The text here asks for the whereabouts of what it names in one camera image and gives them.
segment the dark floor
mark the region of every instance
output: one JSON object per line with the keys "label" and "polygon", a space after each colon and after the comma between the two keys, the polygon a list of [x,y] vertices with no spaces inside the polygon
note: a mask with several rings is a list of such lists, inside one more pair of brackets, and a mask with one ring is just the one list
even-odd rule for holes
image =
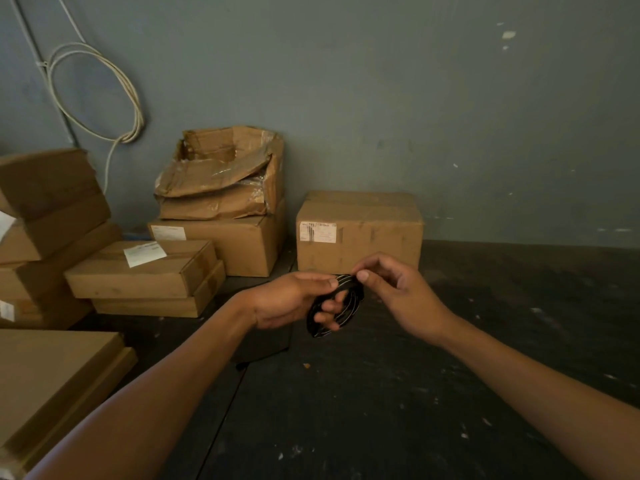
{"label": "dark floor", "polygon": [[[274,276],[294,260],[290,244]],[[640,406],[639,262],[640,251],[426,241],[420,270],[476,326]],[[228,279],[207,312],[263,281]],[[126,382],[201,324],[96,315],[78,328],[124,332],[140,356]],[[304,323],[254,333],[235,361],[160,478],[584,478],[468,368],[407,335],[371,296],[338,334],[312,339]]]}

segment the coiled white cable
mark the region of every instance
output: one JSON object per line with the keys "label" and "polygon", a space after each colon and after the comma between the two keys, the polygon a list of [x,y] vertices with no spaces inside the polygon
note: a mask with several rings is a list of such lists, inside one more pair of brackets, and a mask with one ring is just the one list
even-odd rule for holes
{"label": "coiled white cable", "polygon": [[[78,26],[76,25],[76,21],[74,20],[73,16],[71,16],[71,13],[69,13],[69,10],[68,10],[67,6],[65,5],[64,1],[63,0],[58,0],[58,1],[60,2],[60,5],[62,5],[62,8],[64,9],[65,13],[67,14],[69,22],[73,26],[74,30],[76,31],[76,34],[78,35],[78,38],[81,41],[80,42],[70,42],[70,43],[65,43],[65,44],[60,45],[49,56],[49,60],[47,60],[44,63],[46,71],[47,71],[47,83],[48,83],[48,86],[49,86],[49,91],[51,92],[51,96],[53,98],[53,101],[55,101],[55,103],[57,104],[58,108],[60,108],[60,111],[65,113],[65,115],[69,118],[69,120],[73,121],[76,125],[80,126],[80,128],[84,129],[84,131],[86,131],[89,134],[92,134],[96,138],[100,138],[100,139],[103,139],[105,141],[112,141],[113,142],[113,144],[111,145],[111,149],[109,150],[109,154],[107,155],[107,161],[106,161],[106,163],[104,165],[104,184],[102,186],[102,192],[103,193],[107,193],[107,188],[109,186],[109,168],[111,166],[111,156],[113,155],[113,152],[116,149],[116,146],[119,143],[131,143],[133,140],[135,140],[140,135],[140,133],[142,131],[142,128],[144,128],[144,126],[145,126],[145,120],[144,120],[144,117],[142,115],[142,106],[140,104],[140,98],[138,97],[138,93],[136,92],[136,88],[133,86],[133,83],[126,76],[126,74],[124,74],[124,72],[121,71],[121,69],[119,67],[117,67],[116,64],[114,64],[113,62],[108,60],[98,50],[93,48],[91,45],[87,44],[87,42],[84,39],[82,33],[80,32],[80,29],[78,29]],[[56,87],[55,87],[54,82],[53,82],[54,71],[55,71],[57,65],[60,64],[60,62],[62,62],[64,59],[66,59],[68,57],[71,57],[72,55],[78,55],[78,54],[91,55],[92,57],[95,57],[101,63],[106,65],[109,69],[111,69],[111,71],[118,78],[118,81],[120,82],[120,85],[124,89],[124,92],[127,94],[129,99],[131,100],[131,103],[133,104],[133,112],[134,112],[134,114],[133,114],[133,127],[129,131],[124,133],[123,135],[120,135],[117,138],[111,138],[111,137],[103,136],[103,135],[101,135],[99,133],[96,133],[95,131],[87,128],[87,126],[82,124],[61,103],[60,97],[58,95],[58,92],[57,92]]]}

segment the gray wall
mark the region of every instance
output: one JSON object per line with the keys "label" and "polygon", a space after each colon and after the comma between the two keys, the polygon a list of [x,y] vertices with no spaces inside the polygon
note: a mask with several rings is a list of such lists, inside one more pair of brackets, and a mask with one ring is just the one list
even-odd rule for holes
{"label": "gray wall", "polygon": [[[56,0],[20,1],[45,55],[75,39]],[[148,116],[113,160],[126,227],[156,215],[182,129],[248,124],[284,135],[291,219],[309,189],[407,191],[428,238],[640,245],[640,0],[67,2]],[[0,152],[65,146],[9,8]],[[58,81],[89,126],[130,128],[99,63]],[[78,135],[101,176],[109,144]]]}

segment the forearm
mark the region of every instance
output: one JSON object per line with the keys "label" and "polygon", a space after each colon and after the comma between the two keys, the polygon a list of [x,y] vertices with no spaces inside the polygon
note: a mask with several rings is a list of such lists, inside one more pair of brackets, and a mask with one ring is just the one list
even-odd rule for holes
{"label": "forearm", "polygon": [[588,476],[640,478],[640,411],[533,361],[461,319],[442,345]]}
{"label": "forearm", "polygon": [[238,298],[92,412],[28,478],[155,477],[204,392],[252,327],[252,317]]}

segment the coiled black cable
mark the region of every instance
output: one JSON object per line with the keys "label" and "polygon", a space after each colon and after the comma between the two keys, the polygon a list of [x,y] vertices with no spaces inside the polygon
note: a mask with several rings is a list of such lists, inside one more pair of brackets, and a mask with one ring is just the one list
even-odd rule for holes
{"label": "coiled black cable", "polygon": [[344,301],[342,302],[342,311],[334,318],[335,322],[342,328],[354,317],[358,311],[360,302],[364,299],[364,287],[354,275],[340,274],[337,276],[337,279],[338,288],[329,294],[318,296],[307,314],[307,330],[314,338],[324,337],[331,333],[331,330],[323,327],[322,324],[314,320],[316,313],[322,311],[323,302],[328,299],[334,299],[340,291],[347,290],[347,296],[344,297]]}

